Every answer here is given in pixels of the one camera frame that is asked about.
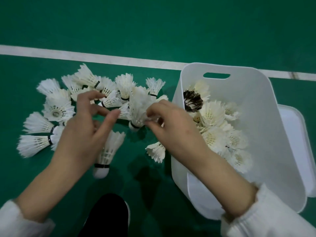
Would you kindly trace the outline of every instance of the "sleeve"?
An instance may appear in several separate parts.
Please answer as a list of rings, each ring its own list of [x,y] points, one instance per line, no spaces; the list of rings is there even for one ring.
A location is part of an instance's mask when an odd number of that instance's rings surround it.
[[[227,237],[310,237],[316,236],[316,229],[262,184],[257,202],[244,215],[231,223],[223,215],[221,234]]]
[[[7,201],[0,209],[1,237],[46,237],[55,227],[51,219],[37,223],[23,218],[20,208],[13,201]]]

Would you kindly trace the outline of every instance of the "hand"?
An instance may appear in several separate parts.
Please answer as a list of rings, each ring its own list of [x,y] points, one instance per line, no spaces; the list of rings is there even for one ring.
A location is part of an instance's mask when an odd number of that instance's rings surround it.
[[[90,100],[103,98],[97,91],[78,95],[77,113],[71,118],[61,135],[52,164],[68,166],[69,171],[81,177],[99,156],[120,110],[108,111]],[[92,120],[92,116],[106,116],[103,123]]]
[[[185,110],[161,100],[147,109],[147,116],[154,115],[162,118],[164,127],[154,121],[148,121],[146,125],[172,156],[188,169],[191,169],[192,163],[198,164],[205,156],[212,154]]]

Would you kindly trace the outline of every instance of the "white plastic bin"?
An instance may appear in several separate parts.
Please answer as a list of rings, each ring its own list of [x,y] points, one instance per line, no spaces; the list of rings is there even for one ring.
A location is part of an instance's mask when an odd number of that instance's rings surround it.
[[[204,78],[205,73],[230,74],[227,79]],[[210,86],[211,100],[233,101],[242,113],[234,123],[249,139],[247,151],[254,165],[245,175],[251,182],[264,182],[294,211],[306,204],[305,188],[296,165],[270,80],[250,67],[191,63],[181,71],[172,102],[184,108],[183,91],[204,79]],[[171,159],[172,178],[203,216],[219,219],[220,204],[204,185],[176,159]]]

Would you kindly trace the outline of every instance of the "black band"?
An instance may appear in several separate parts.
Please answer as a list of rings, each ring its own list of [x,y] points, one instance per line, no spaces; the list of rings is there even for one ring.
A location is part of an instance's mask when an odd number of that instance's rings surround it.
[[[52,145],[53,142],[52,142],[52,140],[51,140],[51,136],[49,135],[49,136],[47,136],[47,138],[48,138],[49,145]]]
[[[98,84],[100,83],[100,81],[98,80],[98,82],[96,83],[96,85],[93,87],[94,89],[97,88]]]
[[[131,123],[131,126],[134,127],[135,129],[139,129],[140,128],[140,127],[135,126],[131,121],[130,121],[130,123]]]
[[[95,168],[110,168],[110,165],[94,164]]]
[[[51,129],[51,134],[53,134],[53,131],[55,128],[56,128],[56,125],[54,125],[53,128]]]

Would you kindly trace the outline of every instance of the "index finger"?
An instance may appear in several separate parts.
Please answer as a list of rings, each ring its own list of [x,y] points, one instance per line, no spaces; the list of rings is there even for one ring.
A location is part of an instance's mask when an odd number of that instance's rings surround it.
[[[77,113],[90,111],[90,101],[103,97],[105,97],[105,95],[98,91],[87,91],[79,94],[77,97]]]
[[[171,110],[171,107],[158,102],[158,103],[153,103],[150,107],[148,107],[146,114],[148,117],[158,115],[162,117],[163,119],[165,119],[170,110]]]

